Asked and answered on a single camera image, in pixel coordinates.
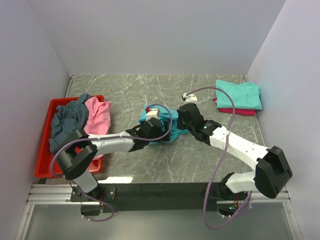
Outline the cyan blue t-shirt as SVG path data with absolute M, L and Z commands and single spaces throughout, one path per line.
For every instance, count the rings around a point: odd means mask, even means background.
M 150 107 L 150 104 L 144 105 L 142 108 L 142 112 L 140 115 L 140 119 L 138 120 L 138 124 L 141 125 L 147 120 L 147 112 L 146 109 Z M 158 108 L 159 109 L 159 116 L 158 119 L 160 120 L 162 124 L 162 132 L 165 133 L 169 129 L 170 126 L 170 115 L 172 116 L 172 127 L 170 129 L 170 133 L 162 138 L 160 141 L 153 141 L 149 142 L 149 146 L 156 145 L 160 142 L 164 142 L 166 144 L 174 142 L 180 135 L 185 135 L 189 133 L 188 129 L 178 129 L 178 112 L 176 110 L 173 110 L 171 108 L 163 107 L 160 105 L 152 106 L 152 108 Z

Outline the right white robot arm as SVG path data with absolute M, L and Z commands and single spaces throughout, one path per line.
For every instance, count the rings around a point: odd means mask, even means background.
M 184 104 L 177 112 L 179 128 L 189 130 L 199 142 L 225 150 L 251 168 L 251 172 L 231 172 L 219 182 L 215 192 L 223 199 L 255 191 L 274 199 L 292 178 L 293 172 L 281 148 L 255 144 L 216 121 L 204 119 L 195 103 Z

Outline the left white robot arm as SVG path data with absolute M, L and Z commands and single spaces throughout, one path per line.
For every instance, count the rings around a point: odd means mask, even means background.
M 94 135 L 83 130 L 76 130 L 53 152 L 49 171 L 53 176 L 55 163 L 58 164 L 62 177 L 77 185 L 80 193 L 88 201 L 102 200 L 105 197 L 101 185 L 88 167 L 95 157 L 117 152 L 135 152 L 151 143 L 168 143 L 172 130 L 177 128 L 177 120 L 160 120 L 151 117 L 137 126 L 116 134 Z

